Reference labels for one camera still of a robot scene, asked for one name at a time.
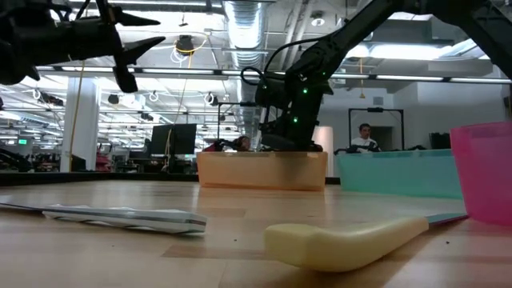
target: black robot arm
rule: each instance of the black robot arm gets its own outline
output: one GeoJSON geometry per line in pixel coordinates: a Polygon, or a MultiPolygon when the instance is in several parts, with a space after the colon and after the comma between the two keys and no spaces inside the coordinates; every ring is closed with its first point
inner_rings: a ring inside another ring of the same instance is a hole
{"type": "Polygon", "coordinates": [[[512,78],[512,23],[491,0],[373,0],[343,28],[319,38],[286,74],[260,75],[256,103],[282,110],[277,120],[261,124],[262,144],[278,150],[316,150],[311,138],[322,97],[333,93],[327,80],[351,49],[401,11],[433,14],[459,26],[512,78]]]}
{"type": "Polygon", "coordinates": [[[122,12],[107,0],[96,0],[99,16],[80,18],[90,0],[84,2],[75,21],[71,8],[52,0],[0,1],[0,83],[13,85],[25,76],[39,80],[36,66],[101,56],[114,56],[116,80],[123,92],[137,91],[128,65],[165,37],[154,37],[124,44],[115,28],[158,25],[159,22],[122,12]],[[55,12],[60,21],[52,19],[55,12]]]}

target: pink cup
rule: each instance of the pink cup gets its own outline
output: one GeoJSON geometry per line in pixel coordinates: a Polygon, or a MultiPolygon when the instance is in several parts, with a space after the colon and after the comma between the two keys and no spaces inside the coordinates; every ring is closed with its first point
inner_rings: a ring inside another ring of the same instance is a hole
{"type": "Polygon", "coordinates": [[[455,128],[450,137],[469,216],[512,226],[512,122],[455,128]]]}

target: yellow spatula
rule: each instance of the yellow spatula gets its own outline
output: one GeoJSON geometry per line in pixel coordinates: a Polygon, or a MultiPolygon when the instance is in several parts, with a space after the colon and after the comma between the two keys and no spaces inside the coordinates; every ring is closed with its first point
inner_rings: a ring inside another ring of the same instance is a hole
{"type": "Polygon", "coordinates": [[[439,214],[364,223],[343,230],[300,224],[266,228],[265,250],[273,259],[324,272],[344,272],[368,265],[433,226],[467,218],[439,214]]]}

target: teal bin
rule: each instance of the teal bin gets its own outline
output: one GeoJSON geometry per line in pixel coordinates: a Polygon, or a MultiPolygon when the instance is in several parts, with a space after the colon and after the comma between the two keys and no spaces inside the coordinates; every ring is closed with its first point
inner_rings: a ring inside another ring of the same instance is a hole
{"type": "Polygon", "coordinates": [[[344,191],[462,199],[451,150],[337,156],[344,191]]]}

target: orange plastic bin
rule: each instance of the orange plastic bin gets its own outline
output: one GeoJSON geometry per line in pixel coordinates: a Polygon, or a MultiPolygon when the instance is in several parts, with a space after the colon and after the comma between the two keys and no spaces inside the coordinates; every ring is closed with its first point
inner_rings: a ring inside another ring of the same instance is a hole
{"type": "Polygon", "coordinates": [[[209,188],[323,191],[327,153],[201,152],[199,182],[209,188]]]}

